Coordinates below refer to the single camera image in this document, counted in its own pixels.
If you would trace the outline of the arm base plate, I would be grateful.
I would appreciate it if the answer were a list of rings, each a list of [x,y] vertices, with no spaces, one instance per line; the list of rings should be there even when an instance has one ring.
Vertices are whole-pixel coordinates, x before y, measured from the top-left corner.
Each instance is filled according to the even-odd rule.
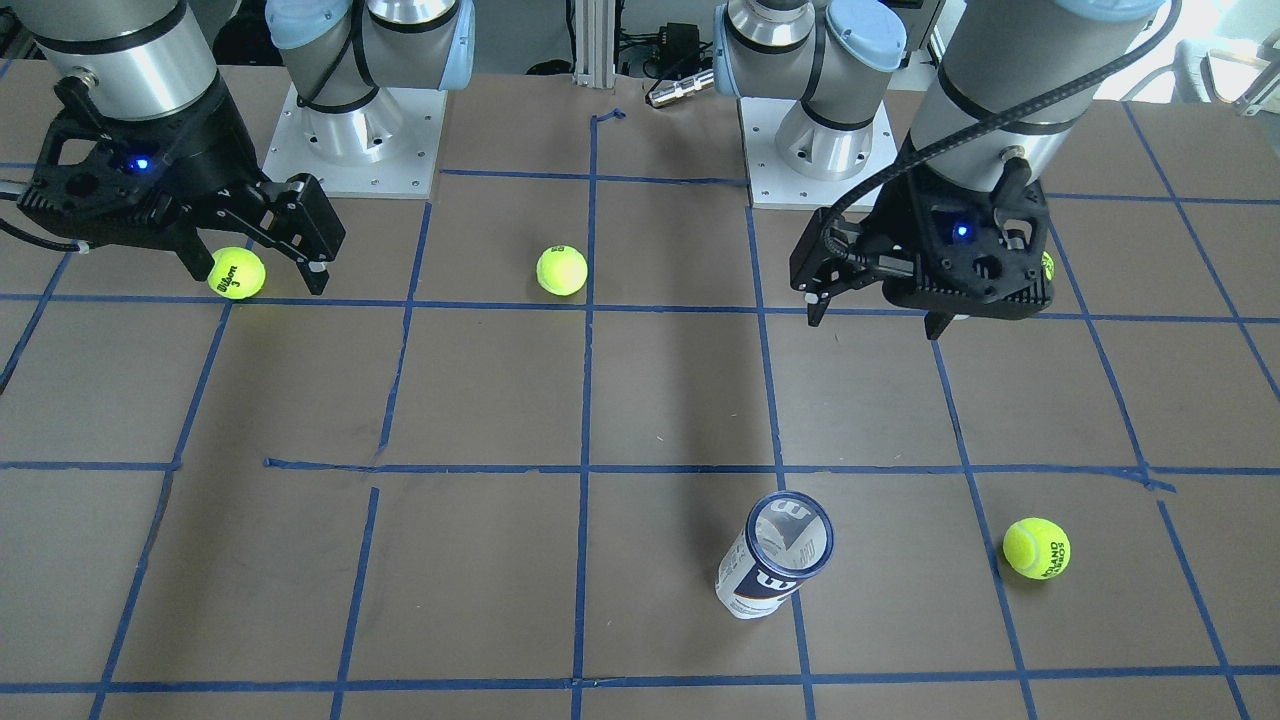
[[[381,88],[366,106],[326,114],[288,88],[262,170],[283,182],[306,173],[329,199],[428,201],[436,177],[447,91]]]
[[[813,120],[799,101],[741,97],[739,115],[751,205],[814,210],[890,165],[897,155],[884,104],[860,129],[832,129]]]

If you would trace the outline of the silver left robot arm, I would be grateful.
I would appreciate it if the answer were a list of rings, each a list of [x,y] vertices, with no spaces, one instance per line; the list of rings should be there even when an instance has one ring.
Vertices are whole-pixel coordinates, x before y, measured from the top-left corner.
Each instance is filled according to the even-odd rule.
[[[969,1],[896,158],[860,177],[906,28],[879,1],[728,1],[716,10],[714,82],[788,100],[776,147],[797,173],[851,181],[788,258],[806,322],[872,284],[922,310],[937,340],[959,316],[1016,322],[1048,309],[1050,208],[1041,176],[1100,85],[1172,29],[1178,1]]]

